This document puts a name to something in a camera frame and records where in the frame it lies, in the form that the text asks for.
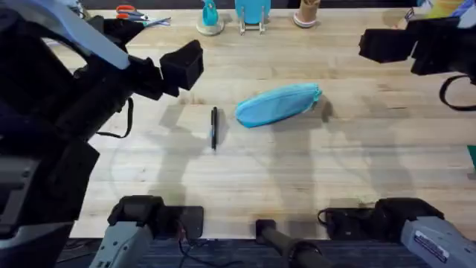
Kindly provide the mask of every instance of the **white base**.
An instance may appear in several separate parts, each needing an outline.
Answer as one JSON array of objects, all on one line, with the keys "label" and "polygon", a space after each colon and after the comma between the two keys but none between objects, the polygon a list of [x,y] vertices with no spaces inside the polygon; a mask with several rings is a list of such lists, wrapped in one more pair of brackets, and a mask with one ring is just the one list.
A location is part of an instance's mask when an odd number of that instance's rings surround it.
[{"label": "white base", "polygon": [[200,16],[196,23],[196,30],[205,36],[215,36],[225,29],[225,22],[222,18],[218,18],[218,22],[214,26],[203,25],[203,18]]},{"label": "white base", "polygon": [[316,24],[317,21],[313,20],[311,22],[302,22],[301,20],[298,19],[298,12],[296,11],[295,15],[292,17],[294,20],[295,24],[301,28],[310,28]]}]

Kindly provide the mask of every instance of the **metal bracket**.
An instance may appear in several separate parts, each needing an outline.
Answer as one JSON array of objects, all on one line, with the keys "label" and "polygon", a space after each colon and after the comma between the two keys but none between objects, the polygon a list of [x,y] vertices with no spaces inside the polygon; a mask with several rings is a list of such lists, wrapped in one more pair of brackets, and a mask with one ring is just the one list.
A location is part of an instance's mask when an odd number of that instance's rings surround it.
[{"label": "metal bracket", "polygon": [[248,24],[245,22],[245,7],[241,7],[241,16],[239,18],[239,34],[245,34],[246,30],[259,30],[260,34],[264,34],[265,27],[265,6],[261,6],[261,20],[257,24]]}]

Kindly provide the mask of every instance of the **scissors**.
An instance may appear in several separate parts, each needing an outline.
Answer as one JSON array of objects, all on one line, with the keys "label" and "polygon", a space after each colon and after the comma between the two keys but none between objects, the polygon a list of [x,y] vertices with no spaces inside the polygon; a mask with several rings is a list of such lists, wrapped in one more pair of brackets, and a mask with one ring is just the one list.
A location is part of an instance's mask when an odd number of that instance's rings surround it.
[{"label": "scissors", "polygon": [[120,5],[116,7],[116,19],[127,19],[133,22],[142,22],[145,27],[150,27],[153,25],[166,25],[170,26],[170,17],[165,19],[154,19],[150,18],[148,15],[139,12],[132,5]]},{"label": "scissors", "polygon": [[132,5],[120,5],[116,7],[116,12],[118,13],[116,15],[116,19],[128,19],[132,21],[148,21],[149,17],[148,15],[139,12],[137,9],[135,9],[134,6]]}]

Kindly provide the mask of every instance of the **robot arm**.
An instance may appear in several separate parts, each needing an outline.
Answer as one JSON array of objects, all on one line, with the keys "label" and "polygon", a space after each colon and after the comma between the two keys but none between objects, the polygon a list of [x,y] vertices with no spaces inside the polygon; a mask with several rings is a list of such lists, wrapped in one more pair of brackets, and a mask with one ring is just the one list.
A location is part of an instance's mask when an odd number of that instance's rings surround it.
[{"label": "robot arm", "polygon": [[[203,72],[202,48],[192,41],[164,55],[159,68],[127,54],[141,23],[95,17],[88,24],[51,0],[8,4],[18,12],[0,9],[0,267],[54,267],[99,157],[87,141],[133,93],[158,100],[190,90]],[[71,74],[42,37],[68,45],[86,66]]]}]

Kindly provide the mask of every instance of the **black pen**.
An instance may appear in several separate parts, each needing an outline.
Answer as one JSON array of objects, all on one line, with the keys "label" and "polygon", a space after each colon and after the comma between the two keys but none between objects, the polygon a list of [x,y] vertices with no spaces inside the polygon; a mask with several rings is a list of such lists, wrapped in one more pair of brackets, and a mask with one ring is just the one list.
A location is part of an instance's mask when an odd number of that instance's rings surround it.
[{"label": "black pen", "polygon": [[211,110],[211,147],[216,150],[216,140],[218,136],[218,109]]}]

